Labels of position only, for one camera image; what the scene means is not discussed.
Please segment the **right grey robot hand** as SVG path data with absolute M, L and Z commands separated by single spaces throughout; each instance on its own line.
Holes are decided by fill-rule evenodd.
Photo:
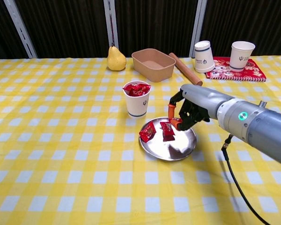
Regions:
M 232 96 L 206 87 L 184 84 L 180 91 L 171 97 L 168 104 L 168 118 L 178 131 L 190 129 L 200 121 L 217 119 L 220 106 L 233 99 Z M 180 120 L 174 118 L 177 102 L 184 100 L 179 111 Z

